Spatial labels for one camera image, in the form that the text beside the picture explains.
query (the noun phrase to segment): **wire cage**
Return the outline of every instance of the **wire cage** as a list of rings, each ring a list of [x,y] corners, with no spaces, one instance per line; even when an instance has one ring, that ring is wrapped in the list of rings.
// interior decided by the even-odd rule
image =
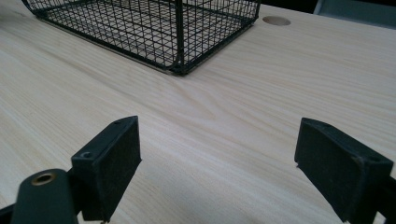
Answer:
[[[258,18],[261,0],[22,0],[40,20],[185,75]]]

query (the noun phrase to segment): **black wire mesh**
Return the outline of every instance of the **black wire mesh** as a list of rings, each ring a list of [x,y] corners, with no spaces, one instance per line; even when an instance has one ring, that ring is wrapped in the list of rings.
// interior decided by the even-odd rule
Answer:
[[[187,74],[258,17],[260,0],[22,0],[41,20]]]

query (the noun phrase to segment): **grommet hole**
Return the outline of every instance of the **grommet hole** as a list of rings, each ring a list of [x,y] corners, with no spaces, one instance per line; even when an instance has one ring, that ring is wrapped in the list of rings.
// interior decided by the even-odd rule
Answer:
[[[285,26],[291,24],[291,21],[289,21],[288,19],[278,16],[267,16],[262,18],[262,20],[268,24],[277,25],[277,26]]]

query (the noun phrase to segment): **wood grain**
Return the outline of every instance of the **wood grain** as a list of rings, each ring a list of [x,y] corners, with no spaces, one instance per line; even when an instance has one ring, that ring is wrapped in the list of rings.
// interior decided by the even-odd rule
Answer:
[[[171,77],[2,1],[0,207],[25,177],[69,169],[109,122],[137,115],[143,162],[112,223],[341,223],[295,167],[300,120],[329,122],[396,161],[394,36],[263,6],[245,34]]]

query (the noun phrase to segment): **clamp jaw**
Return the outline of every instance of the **clamp jaw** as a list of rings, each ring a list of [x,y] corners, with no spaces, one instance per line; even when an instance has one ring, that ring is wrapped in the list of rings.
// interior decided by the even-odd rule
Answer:
[[[0,223],[108,222],[141,162],[137,117],[110,123],[72,158],[66,172],[50,169],[20,185],[17,201],[0,210]]]
[[[396,222],[393,161],[333,126],[302,119],[294,160],[342,221]]]

